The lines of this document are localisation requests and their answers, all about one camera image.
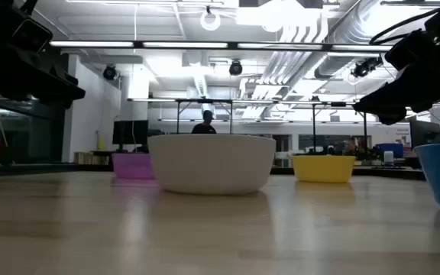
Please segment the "person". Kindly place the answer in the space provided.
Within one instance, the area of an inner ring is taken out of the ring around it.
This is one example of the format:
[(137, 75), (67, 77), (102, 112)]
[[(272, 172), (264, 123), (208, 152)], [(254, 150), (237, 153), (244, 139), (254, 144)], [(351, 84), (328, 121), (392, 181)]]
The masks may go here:
[(212, 127), (213, 112), (205, 110), (202, 113), (202, 123), (195, 125), (192, 134), (215, 134), (216, 130)]

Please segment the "large white bowl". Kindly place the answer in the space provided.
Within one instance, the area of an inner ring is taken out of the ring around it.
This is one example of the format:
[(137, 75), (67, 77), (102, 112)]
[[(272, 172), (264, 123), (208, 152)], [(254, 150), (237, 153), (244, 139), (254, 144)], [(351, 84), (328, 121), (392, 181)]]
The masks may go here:
[(166, 191), (193, 195), (255, 193), (268, 181), (276, 141), (239, 134), (150, 137), (156, 181)]

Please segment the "blue box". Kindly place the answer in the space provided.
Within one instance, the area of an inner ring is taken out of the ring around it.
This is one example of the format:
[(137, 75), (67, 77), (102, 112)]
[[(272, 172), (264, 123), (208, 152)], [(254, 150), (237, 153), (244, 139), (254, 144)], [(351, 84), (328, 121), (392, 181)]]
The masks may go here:
[(404, 146), (402, 144), (382, 143), (382, 144), (377, 144), (376, 148), (382, 153), (385, 151), (392, 151), (394, 158), (403, 158), (404, 155)]

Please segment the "black computer monitor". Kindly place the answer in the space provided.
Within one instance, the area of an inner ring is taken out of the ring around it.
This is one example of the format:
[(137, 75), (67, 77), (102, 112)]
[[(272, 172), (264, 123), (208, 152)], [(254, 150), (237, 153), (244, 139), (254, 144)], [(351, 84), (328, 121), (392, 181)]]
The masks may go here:
[(412, 148), (440, 144), (440, 125), (433, 122), (412, 120), (409, 122)]
[(125, 145), (145, 145), (148, 138), (148, 120), (115, 121), (112, 143), (122, 150)]

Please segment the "silver ceiling duct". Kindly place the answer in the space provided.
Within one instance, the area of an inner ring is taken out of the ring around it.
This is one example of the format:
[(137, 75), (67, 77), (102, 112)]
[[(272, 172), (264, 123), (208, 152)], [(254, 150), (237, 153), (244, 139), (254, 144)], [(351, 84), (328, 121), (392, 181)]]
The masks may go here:
[[(381, 5), (383, 0), (360, 0), (348, 16), (328, 36), (334, 44), (368, 44), (377, 33), (398, 22), (394, 7)], [(353, 57), (327, 56), (315, 69), (317, 79), (330, 79), (346, 67)]]

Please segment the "purple plastic bowl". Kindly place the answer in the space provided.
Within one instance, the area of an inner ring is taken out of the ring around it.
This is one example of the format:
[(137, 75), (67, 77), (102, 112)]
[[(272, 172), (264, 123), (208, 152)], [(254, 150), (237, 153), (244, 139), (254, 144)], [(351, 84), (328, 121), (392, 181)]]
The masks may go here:
[(155, 178), (149, 154), (113, 153), (113, 170), (119, 179), (153, 180)]

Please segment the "LED light strip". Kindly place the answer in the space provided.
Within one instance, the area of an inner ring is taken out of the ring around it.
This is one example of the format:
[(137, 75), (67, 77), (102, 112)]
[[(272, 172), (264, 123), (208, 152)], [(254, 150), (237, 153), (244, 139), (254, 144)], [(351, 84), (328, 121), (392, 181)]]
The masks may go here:
[(332, 46), (332, 51), (355, 53), (383, 53), (389, 51), (392, 47), (392, 45), (335, 44)]
[(269, 44), (269, 43), (238, 43), (239, 49), (249, 50), (281, 50), (281, 51), (317, 51), (323, 48), (320, 44)]
[(177, 48), (177, 49), (225, 49), (227, 43), (215, 42), (143, 42), (145, 48)]
[(53, 47), (76, 47), (76, 48), (133, 48), (133, 42), (113, 42), (113, 41), (51, 41), (50, 45)]

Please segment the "stack of books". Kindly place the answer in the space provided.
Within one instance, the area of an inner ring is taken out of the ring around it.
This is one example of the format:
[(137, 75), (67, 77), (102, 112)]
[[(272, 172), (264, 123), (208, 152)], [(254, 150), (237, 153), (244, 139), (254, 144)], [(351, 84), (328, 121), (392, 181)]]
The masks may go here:
[(79, 165), (109, 165), (109, 155), (103, 152), (75, 152), (73, 162)]

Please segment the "black metal frame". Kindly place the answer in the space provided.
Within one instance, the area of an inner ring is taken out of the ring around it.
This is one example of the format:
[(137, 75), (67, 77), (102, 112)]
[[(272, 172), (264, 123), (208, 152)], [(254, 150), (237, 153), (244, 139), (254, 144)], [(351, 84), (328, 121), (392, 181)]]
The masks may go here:
[[(315, 113), (315, 107), (317, 105), (321, 105), (323, 107), (331, 107), (331, 108), (346, 108), (346, 107), (353, 107), (355, 105), (355, 102), (342, 102), (342, 101), (312, 101), (312, 100), (305, 100), (305, 101), (287, 101), (287, 100), (271, 100), (272, 104), (284, 104), (284, 105), (310, 105), (310, 109), (312, 110), (312, 138), (313, 138), (313, 147), (316, 147), (316, 113)], [(364, 128), (364, 143), (363, 143), (363, 149), (364, 152), (367, 153), (368, 151), (368, 142), (367, 142), (367, 113), (359, 111), (355, 111), (356, 114), (359, 114), (363, 118), (363, 128)]]
[(180, 115), (186, 110), (192, 103), (198, 105), (203, 104), (219, 104), (230, 115), (229, 133), (233, 133), (233, 111), (234, 102), (232, 99), (208, 99), (208, 98), (196, 98), (196, 99), (171, 99), (171, 98), (148, 98), (148, 99), (128, 99), (129, 102), (174, 102), (176, 104), (176, 132), (180, 132)]

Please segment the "green plant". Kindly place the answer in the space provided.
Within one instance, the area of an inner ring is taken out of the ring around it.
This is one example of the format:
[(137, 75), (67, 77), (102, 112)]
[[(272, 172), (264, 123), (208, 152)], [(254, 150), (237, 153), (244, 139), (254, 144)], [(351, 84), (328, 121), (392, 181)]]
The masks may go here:
[(362, 148), (359, 147), (355, 152), (356, 160), (382, 160), (383, 152), (379, 147)]

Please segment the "yellow plastic bowl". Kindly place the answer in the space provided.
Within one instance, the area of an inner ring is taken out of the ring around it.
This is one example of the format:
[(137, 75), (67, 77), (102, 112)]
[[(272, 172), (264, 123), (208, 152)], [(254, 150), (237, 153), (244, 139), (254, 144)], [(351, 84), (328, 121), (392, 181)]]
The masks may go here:
[(351, 178), (355, 156), (299, 155), (292, 157), (293, 172), (301, 182), (347, 183)]

